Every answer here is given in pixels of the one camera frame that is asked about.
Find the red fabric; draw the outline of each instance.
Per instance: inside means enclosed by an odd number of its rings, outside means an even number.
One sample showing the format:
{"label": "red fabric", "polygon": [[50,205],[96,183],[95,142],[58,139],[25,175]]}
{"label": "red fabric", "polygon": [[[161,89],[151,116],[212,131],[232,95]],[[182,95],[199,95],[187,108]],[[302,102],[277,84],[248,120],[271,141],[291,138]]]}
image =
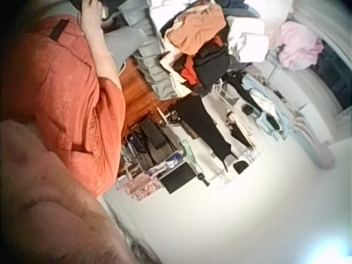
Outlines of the red fabric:
{"label": "red fabric", "polygon": [[184,69],[181,71],[181,76],[185,78],[190,85],[200,85],[196,72],[193,69],[193,59],[192,56],[187,55]]}
{"label": "red fabric", "polygon": [[224,46],[224,42],[222,42],[222,39],[218,35],[213,38],[213,42],[216,43],[219,47]]}
{"label": "red fabric", "polygon": [[[70,22],[56,43],[48,36],[61,18]],[[3,119],[34,117],[46,147],[101,195],[117,176],[125,101],[112,81],[96,76],[76,18],[45,19],[4,46]]]}

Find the fabric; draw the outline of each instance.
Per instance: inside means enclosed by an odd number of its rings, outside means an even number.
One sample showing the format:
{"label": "fabric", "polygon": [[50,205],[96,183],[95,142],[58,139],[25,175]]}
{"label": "fabric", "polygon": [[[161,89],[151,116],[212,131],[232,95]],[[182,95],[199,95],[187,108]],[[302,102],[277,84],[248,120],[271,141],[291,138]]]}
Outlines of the fabric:
{"label": "fabric", "polygon": [[221,7],[228,7],[228,8],[242,8],[245,5],[243,2],[244,0],[215,0],[217,4]]}
{"label": "fabric", "polygon": [[202,86],[210,91],[229,68],[230,59],[226,47],[219,47],[212,42],[202,48],[194,58],[194,71]]}
{"label": "fabric", "polygon": [[[70,1],[76,9],[81,10],[82,0],[70,0]],[[103,5],[108,8],[108,11],[109,11],[108,17],[109,17],[112,13],[114,13],[117,10],[117,8],[121,4],[126,2],[126,0],[100,0],[100,2],[102,2]]]}
{"label": "fabric", "polygon": [[225,141],[216,128],[214,121],[205,110],[200,96],[186,96],[175,104],[175,110],[222,162],[227,156],[232,155],[231,144]]}
{"label": "fabric", "polygon": [[149,13],[157,34],[164,38],[166,30],[172,27],[174,20],[194,5],[198,5],[198,0],[151,1]]}
{"label": "fabric", "polygon": [[144,173],[139,174],[124,186],[127,195],[137,201],[142,201],[161,188],[162,185],[158,179]]}
{"label": "fabric", "polygon": [[246,18],[260,18],[259,13],[247,6],[247,8],[222,8],[222,12],[227,17],[232,15],[234,17],[246,17]]}
{"label": "fabric", "polygon": [[237,139],[239,142],[241,142],[246,147],[252,147],[251,144],[246,139],[246,137],[242,134],[241,130],[239,129],[239,127],[236,123],[231,124],[230,126],[231,126],[231,136],[233,138]]}
{"label": "fabric", "polygon": [[138,69],[144,74],[156,96],[168,100],[179,96],[178,88],[171,76],[158,62],[158,56],[164,52],[150,22],[147,2],[145,0],[128,0],[119,6],[123,18],[131,28],[141,29],[147,35],[146,41],[133,54]]}
{"label": "fabric", "polygon": [[105,43],[115,62],[121,69],[123,63],[146,41],[147,36],[141,29],[121,27],[104,35]]}
{"label": "fabric", "polygon": [[241,133],[247,139],[250,145],[258,153],[260,153],[263,150],[263,147],[259,141],[258,135],[255,132],[256,131],[254,129],[255,123],[241,111],[240,105],[242,105],[242,102],[239,101],[234,105],[234,108],[236,111],[235,112],[229,111],[227,114],[227,119],[229,120],[230,123],[235,123],[238,126]]}
{"label": "fabric", "polygon": [[186,62],[184,65],[184,69],[181,72],[181,76],[186,78],[190,85],[199,85],[200,82],[198,81],[197,75],[193,69],[193,59],[191,56],[186,56]]}
{"label": "fabric", "polygon": [[[48,36],[61,19],[69,24],[56,43]],[[3,48],[2,118],[35,117],[47,149],[101,195],[118,173],[125,101],[112,81],[98,80],[76,18],[47,18]]]}
{"label": "fabric", "polygon": [[[111,2],[111,5],[116,4],[119,6],[124,0],[117,0],[115,3],[112,3],[112,0],[108,0],[108,2]],[[78,10],[70,2],[59,1],[55,5],[52,5],[52,1],[30,0],[28,5],[29,6],[24,8],[25,14],[20,14],[17,18],[17,26],[15,26],[17,30],[26,30],[40,20],[54,15],[78,16]],[[127,58],[131,56],[146,40],[146,35],[140,29],[122,27],[105,34],[104,38],[106,46],[113,56],[116,68],[119,70],[124,61],[126,61]]]}
{"label": "fabric", "polygon": [[230,65],[229,65],[229,70],[232,70],[234,72],[237,71],[242,71],[247,68],[248,63],[246,62],[239,62],[235,57],[229,56],[230,58]]}
{"label": "fabric", "polygon": [[250,90],[250,96],[265,112],[272,115],[275,119],[278,119],[275,105],[273,102],[267,99],[262,93],[254,89]]}
{"label": "fabric", "polygon": [[317,135],[310,127],[307,120],[296,111],[287,100],[280,100],[273,92],[275,89],[262,85],[253,76],[246,74],[243,78],[246,89],[262,93],[275,105],[278,121],[286,133],[292,135],[305,149],[317,167],[328,169],[334,165],[334,156],[326,144],[320,143]]}
{"label": "fabric", "polygon": [[249,92],[242,87],[241,77],[231,77],[229,74],[223,75],[222,79],[229,83],[233,87],[238,95],[245,100],[247,103],[255,107],[259,112],[263,112],[263,109],[253,100]]}
{"label": "fabric", "polygon": [[182,53],[194,55],[225,26],[226,21],[219,5],[200,5],[178,16],[172,28],[166,31],[166,37]]}
{"label": "fabric", "polygon": [[263,62],[268,49],[268,37],[245,33],[237,42],[236,59],[239,62]]}
{"label": "fabric", "polygon": [[237,43],[239,42],[243,33],[261,36],[263,36],[265,33],[265,24],[258,18],[241,18],[228,16],[226,20],[230,26],[227,42],[229,54],[231,55],[236,55]]}
{"label": "fabric", "polygon": [[269,50],[278,47],[276,39],[280,33],[280,26],[293,11],[293,0],[245,0],[244,3],[256,10],[264,22],[264,35],[269,38]]}
{"label": "fabric", "polygon": [[177,73],[173,68],[174,62],[179,59],[183,54],[179,50],[171,51],[166,54],[161,60],[160,64],[164,69],[170,73],[170,75],[178,82],[184,83],[186,81],[179,73]]}
{"label": "fabric", "polygon": [[315,65],[324,45],[306,26],[293,21],[282,24],[278,45],[285,44],[279,54],[280,64],[290,70],[302,70]]}

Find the pink clothing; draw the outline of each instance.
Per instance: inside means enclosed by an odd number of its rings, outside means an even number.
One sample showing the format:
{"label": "pink clothing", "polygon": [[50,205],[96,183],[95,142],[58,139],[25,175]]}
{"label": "pink clothing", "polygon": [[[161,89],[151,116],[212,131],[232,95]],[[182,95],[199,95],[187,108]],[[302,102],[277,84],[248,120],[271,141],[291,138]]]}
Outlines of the pink clothing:
{"label": "pink clothing", "polygon": [[288,21],[281,25],[278,45],[285,44],[279,54],[283,67],[290,70],[302,70],[317,63],[318,54],[324,45],[307,27]]}
{"label": "pink clothing", "polygon": [[141,173],[125,185],[124,189],[132,199],[141,201],[161,189],[161,187],[161,183],[156,177]]}

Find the white wall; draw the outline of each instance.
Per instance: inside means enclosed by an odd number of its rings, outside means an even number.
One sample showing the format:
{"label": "white wall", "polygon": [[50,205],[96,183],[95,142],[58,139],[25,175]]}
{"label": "white wall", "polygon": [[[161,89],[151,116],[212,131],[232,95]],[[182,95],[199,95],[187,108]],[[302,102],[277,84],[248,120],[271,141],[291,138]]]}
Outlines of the white wall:
{"label": "white wall", "polygon": [[[211,168],[209,150],[192,145]],[[320,171],[289,137],[221,190],[194,179],[141,202],[114,188],[105,198],[165,264],[311,264],[326,247],[351,250],[350,146],[337,146],[335,168]]]}

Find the pile of clothes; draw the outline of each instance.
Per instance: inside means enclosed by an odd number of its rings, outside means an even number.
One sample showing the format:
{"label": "pile of clothes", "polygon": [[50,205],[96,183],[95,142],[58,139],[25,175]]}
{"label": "pile of clothes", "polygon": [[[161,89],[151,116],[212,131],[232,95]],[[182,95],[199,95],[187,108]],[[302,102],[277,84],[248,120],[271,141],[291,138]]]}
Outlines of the pile of clothes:
{"label": "pile of clothes", "polygon": [[284,45],[279,53],[280,64],[290,70],[302,70],[315,65],[324,50],[322,41],[307,27],[286,21],[280,27],[276,45]]}
{"label": "pile of clothes", "polygon": [[[244,0],[192,2],[186,7],[168,1],[151,8],[152,20],[168,52],[159,62],[175,82],[191,90],[202,86],[210,91],[228,69],[244,69],[248,63],[265,59],[269,39],[264,35],[264,22]],[[156,18],[162,11],[182,8],[168,21]]]}

